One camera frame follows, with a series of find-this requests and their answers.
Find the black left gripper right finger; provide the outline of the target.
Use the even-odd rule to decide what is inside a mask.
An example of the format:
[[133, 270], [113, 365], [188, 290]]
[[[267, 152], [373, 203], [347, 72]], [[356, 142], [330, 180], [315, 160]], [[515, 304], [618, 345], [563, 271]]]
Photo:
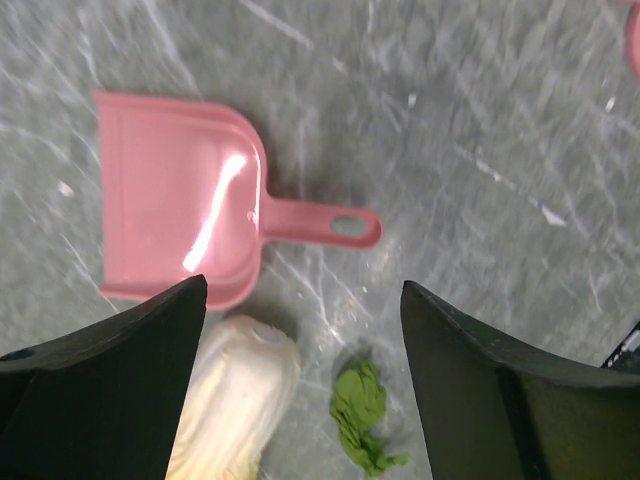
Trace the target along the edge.
[[436, 479], [635, 479], [639, 377], [518, 340], [404, 284], [401, 325]]

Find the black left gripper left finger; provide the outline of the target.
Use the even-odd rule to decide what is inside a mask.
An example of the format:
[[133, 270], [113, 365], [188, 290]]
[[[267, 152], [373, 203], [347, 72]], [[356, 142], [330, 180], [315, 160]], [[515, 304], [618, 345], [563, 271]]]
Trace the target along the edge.
[[190, 277], [1, 358], [4, 479], [162, 479], [206, 313]]

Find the pink hand brush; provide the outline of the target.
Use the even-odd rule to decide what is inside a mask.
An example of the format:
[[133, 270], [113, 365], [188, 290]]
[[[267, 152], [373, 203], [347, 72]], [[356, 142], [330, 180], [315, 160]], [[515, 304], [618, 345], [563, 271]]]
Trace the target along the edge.
[[636, 78], [640, 76], [640, 8], [639, 0], [618, 0], [629, 8], [625, 24], [625, 57]]

